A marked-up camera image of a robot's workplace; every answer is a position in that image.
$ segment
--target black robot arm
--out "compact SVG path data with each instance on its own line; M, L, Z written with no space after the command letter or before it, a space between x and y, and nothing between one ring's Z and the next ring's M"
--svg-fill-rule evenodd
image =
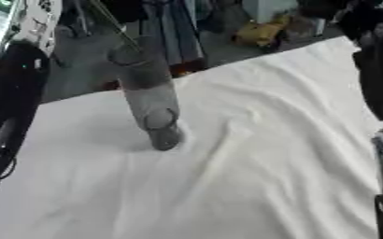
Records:
M49 72L49 58L30 43L14 42L0 57L0 179L15 162Z

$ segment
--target clutter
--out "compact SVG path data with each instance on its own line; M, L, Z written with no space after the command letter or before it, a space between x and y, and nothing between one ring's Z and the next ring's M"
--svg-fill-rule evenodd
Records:
M276 14L268 23L250 21L233 36L233 41L238 44L257 45L266 51L277 50L290 21L291 16L288 13Z
M307 40L322 35L325 20L308 18L295 11L291 14L291 22L286 28L286 37L290 42Z

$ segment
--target metal rod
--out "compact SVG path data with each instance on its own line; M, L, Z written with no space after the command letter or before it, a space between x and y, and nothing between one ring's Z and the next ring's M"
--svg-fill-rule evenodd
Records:
M115 27L117 34L121 37L121 39L131 48L133 48L137 52L141 52L141 47L134 41L131 37L124 33L123 26L119 23L118 20L115 19L113 14L107 9L105 5L100 0L91 0L92 4L112 23Z

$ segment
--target floor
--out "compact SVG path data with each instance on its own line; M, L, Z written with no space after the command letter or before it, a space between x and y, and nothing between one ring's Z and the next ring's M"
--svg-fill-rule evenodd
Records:
M237 46L231 41L231 34L248 20L240 7L228 7L225 12L226 31L216 35L202 32L202 42L208 55L210 67L233 63L248 58L259 57L262 52L257 47ZM135 34L136 26L129 25L128 32ZM314 42L341 35L335 28L327 28L324 35L305 42L284 43L280 51L296 49ZM94 35L73 39L68 32L57 34L57 55L69 64L62 68L52 64L52 74L45 89L44 102L61 100L97 91L100 86L114 78L115 68L106 61L106 53L118 43L118 38L106 29Z

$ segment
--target cable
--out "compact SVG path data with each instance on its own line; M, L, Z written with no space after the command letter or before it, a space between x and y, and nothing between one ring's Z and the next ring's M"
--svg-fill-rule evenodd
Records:
M13 172L16 170L16 166L17 166L17 160L16 158L14 158L11 160L11 166L8 167L9 168L8 172L6 172L4 175L1 175L0 180L6 179L9 176L11 176L11 174L13 174Z
M128 44L131 48L133 48L135 51L140 52L142 49L137 45L137 43L129 37L127 34L123 31L123 26L119 23L118 20L113 16L113 14L107 9L105 5L100 0L90 0L92 4L105 16L110 23L113 24L113 26L117 30L117 34L125 41L126 44Z

